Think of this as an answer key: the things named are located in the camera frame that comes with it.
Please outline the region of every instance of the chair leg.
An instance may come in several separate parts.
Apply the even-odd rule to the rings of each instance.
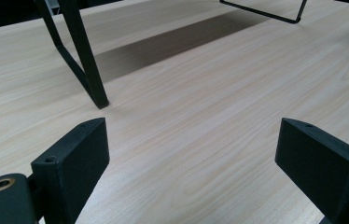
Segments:
[[[288,19],[288,18],[285,18],[285,17],[277,16],[277,15],[274,15],[274,14],[271,14],[271,13],[268,13],[268,12],[256,10],[256,9],[251,8],[251,7],[244,7],[244,6],[241,6],[241,5],[238,5],[238,4],[227,2],[225,0],[220,0],[220,3],[228,5],[228,6],[231,6],[231,7],[237,7],[237,8],[240,8],[240,9],[243,9],[243,10],[246,10],[246,11],[250,11],[250,12],[253,12],[253,13],[257,13],[259,15],[262,15],[262,16],[265,16],[265,17],[269,17],[269,18],[273,18],[273,19],[276,19],[276,20],[279,20],[279,21],[285,21],[285,22],[288,22],[288,23],[296,24],[296,23],[298,23],[300,21],[300,16],[302,15],[303,9],[305,8],[306,1],[307,0],[302,0],[302,3],[300,5],[300,11],[299,11],[299,13],[297,15],[297,18],[295,20],[291,20],[291,19]]]
[[[108,106],[109,102],[105,94],[105,88],[99,75],[96,61],[93,57],[91,45],[79,13],[77,1],[59,0],[58,3],[84,70],[82,70],[82,68],[77,64],[76,60],[74,60],[66,47],[63,45],[45,0],[36,0],[35,2],[37,4],[38,11],[49,29],[49,34],[55,44],[55,47],[61,53],[63,59],[67,62],[70,69],[72,69],[73,73],[87,91],[90,98],[99,109]]]

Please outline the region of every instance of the metal ring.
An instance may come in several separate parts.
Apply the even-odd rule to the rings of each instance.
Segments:
[[[4,178],[4,179],[0,179],[0,191],[2,191],[2,190],[4,190],[4,189],[8,189],[8,188],[11,187],[14,183],[15,183],[15,179],[14,179],[14,178]]]

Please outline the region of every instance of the wooden table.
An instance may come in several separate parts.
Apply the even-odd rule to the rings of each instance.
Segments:
[[[251,4],[289,17],[298,5]],[[0,175],[29,175],[73,127],[106,117],[111,162],[78,223],[318,223],[273,158],[282,117],[349,143],[348,4],[311,0],[298,25],[216,0],[124,1],[82,16],[110,90],[102,110],[42,20],[0,28]]]

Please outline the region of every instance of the black plastic bracket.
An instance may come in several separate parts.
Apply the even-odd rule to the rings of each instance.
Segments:
[[[90,98],[96,104],[99,109],[102,109],[109,105],[107,96],[105,94],[105,87],[102,79],[99,75],[99,70],[96,65],[96,61],[93,57],[91,45],[88,40],[87,32],[85,31],[84,24],[79,13],[76,0],[58,0],[61,12],[64,20],[70,32],[70,36],[74,41],[79,60],[81,61],[82,68],[77,64],[76,60],[72,57],[69,51],[64,47],[62,40],[56,29],[55,23],[52,19],[49,9],[45,0],[35,0],[37,9],[47,28],[52,41],[56,49],[61,53],[63,59],[72,69],[73,73],[78,78],[81,85],[87,91]]]
[[[300,22],[300,17],[302,15],[303,9],[305,8],[306,1],[307,0],[302,0],[302,3],[300,5],[299,13],[298,13],[297,18],[295,20],[292,20],[292,19],[289,19],[289,18],[285,18],[285,17],[281,17],[281,16],[278,16],[278,15],[274,15],[272,13],[268,13],[268,12],[265,12],[265,11],[260,11],[260,10],[254,9],[252,7],[245,7],[245,6],[241,6],[241,5],[238,5],[238,4],[234,4],[234,3],[231,3],[231,2],[228,2],[228,1],[225,1],[225,0],[220,0],[220,3],[228,5],[228,6],[231,6],[231,7],[237,7],[237,8],[240,8],[242,10],[250,11],[250,12],[253,12],[253,13],[257,13],[257,14],[259,14],[261,16],[269,17],[269,18],[276,19],[276,20],[279,20],[279,21],[285,21],[285,22],[288,22],[288,23],[291,23],[291,24],[296,24],[296,23]]]
[[[283,119],[276,163],[326,216],[349,224],[349,145],[309,123]]]
[[[32,162],[0,176],[0,223],[73,224],[110,161],[105,119],[81,123]]]

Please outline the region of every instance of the black metal leg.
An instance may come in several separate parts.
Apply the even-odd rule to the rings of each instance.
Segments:
[[[274,14],[271,14],[271,13],[268,13],[268,12],[256,10],[256,9],[251,8],[251,7],[240,6],[240,5],[231,3],[231,2],[227,2],[225,0],[220,0],[220,3],[228,5],[228,6],[231,6],[231,7],[238,7],[240,9],[243,9],[243,10],[246,10],[246,11],[250,11],[250,12],[254,12],[254,13],[257,13],[259,15],[266,16],[266,17],[269,17],[269,18],[273,18],[273,19],[276,19],[276,20],[279,20],[279,21],[285,21],[285,22],[288,22],[288,23],[296,24],[296,23],[298,23],[300,21],[300,16],[302,15],[303,9],[305,8],[306,1],[307,0],[302,0],[302,3],[300,5],[300,11],[299,11],[299,13],[297,15],[297,18],[295,20],[291,20],[291,19],[288,19],[288,18],[285,18],[285,17],[280,17],[280,16],[277,16],[277,15],[274,15]]]
[[[98,108],[108,106],[109,102],[105,94],[105,88],[100,78],[96,61],[93,57],[91,45],[85,31],[84,24],[79,13],[76,0],[59,0],[59,6],[66,21],[70,35],[76,46],[79,60],[81,60],[82,68],[77,64],[68,50],[64,47],[62,40],[56,29],[55,23],[49,13],[45,0],[35,0],[38,11],[44,19],[44,22],[49,29],[49,34],[55,44],[57,50],[61,53],[64,60],[72,69],[81,85],[87,91],[90,98]]]

